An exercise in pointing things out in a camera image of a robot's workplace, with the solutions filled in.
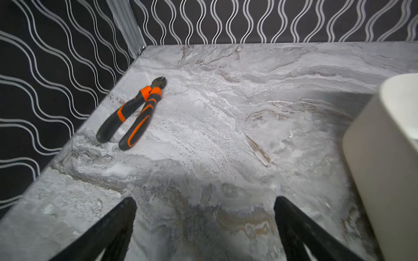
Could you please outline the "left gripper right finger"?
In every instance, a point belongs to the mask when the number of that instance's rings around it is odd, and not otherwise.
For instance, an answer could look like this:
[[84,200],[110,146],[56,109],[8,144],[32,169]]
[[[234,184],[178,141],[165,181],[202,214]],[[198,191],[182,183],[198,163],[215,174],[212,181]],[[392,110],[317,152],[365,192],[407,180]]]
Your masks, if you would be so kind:
[[332,235],[303,213],[284,196],[274,204],[275,222],[288,261],[311,260],[306,249],[318,261],[360,261]]

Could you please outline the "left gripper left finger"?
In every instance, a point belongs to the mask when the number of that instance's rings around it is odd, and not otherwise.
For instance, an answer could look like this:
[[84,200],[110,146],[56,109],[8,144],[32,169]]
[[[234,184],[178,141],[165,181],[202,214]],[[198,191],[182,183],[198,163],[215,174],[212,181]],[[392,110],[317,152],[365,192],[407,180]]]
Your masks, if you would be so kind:
[[133,233],[137,205],[132,197],[123,199],[52,261],[123,261]]

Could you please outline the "cream plastic bin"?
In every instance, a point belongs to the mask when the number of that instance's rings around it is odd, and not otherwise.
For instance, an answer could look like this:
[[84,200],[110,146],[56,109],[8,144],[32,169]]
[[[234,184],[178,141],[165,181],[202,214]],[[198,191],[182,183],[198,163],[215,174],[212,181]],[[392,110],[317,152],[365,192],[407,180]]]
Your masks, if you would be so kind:
[[418,75],[383,82],[342,147],[383,257],[418,258]]

